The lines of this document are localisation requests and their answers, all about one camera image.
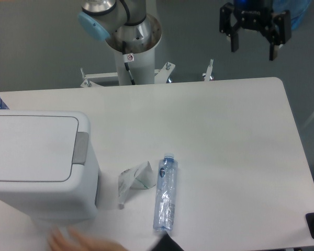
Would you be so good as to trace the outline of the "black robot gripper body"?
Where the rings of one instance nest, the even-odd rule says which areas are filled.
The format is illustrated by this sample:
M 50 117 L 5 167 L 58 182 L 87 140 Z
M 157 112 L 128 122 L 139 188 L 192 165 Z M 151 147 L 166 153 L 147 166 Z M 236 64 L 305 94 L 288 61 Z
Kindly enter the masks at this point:
M 238 0 L 233 1 L 233 5 L 236 23 L 232 28 L 235 32 L 240 28 L 260 33 L 273 30 L 273 1 Z

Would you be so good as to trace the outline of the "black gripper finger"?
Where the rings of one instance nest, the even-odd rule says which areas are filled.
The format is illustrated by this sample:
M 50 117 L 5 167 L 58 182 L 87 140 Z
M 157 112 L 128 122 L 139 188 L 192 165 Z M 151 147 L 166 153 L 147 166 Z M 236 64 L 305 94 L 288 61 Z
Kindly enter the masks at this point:
M 238 3 L 226 3 L 220 8 L 219 31 L 230 39 L 231 52 L 239 48 L 238 30 L 241 28 L 242 10 Z
M 270 44 L 269 60 L 274 61 L 278 56 L 279 48 L 291 38 L 290 11 L 272 13 L 261 34 Z

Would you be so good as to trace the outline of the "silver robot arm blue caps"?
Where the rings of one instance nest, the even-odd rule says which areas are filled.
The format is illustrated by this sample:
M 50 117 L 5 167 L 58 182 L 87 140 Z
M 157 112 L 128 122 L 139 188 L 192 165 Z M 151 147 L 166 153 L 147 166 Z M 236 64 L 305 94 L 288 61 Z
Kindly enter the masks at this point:
M 120 27 L 136 27 L 147 20 L 145 1 L 82 1 L 78 20 L 96 40 L 107 40 Z M 275 13 L 273 1 L 233 1 L 219 11 L 219 31 L 230 38 L 231 51 L 239 48 L 239 29 L 258 31 L 270 44 L 269 59 L 291 39 L 289 10 Z

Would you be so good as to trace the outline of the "blurred human hand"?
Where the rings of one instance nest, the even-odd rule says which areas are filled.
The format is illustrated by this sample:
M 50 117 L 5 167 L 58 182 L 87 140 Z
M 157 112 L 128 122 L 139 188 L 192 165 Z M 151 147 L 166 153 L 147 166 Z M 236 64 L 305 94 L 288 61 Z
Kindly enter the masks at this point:
M 68 228 L 68 234 L 69 237 L 65 237 L 59 228 L 54 228 L 48 238 L 50 250 L 128 250 L 120 243 L 105 238 L 87 236 L 74 228 Z

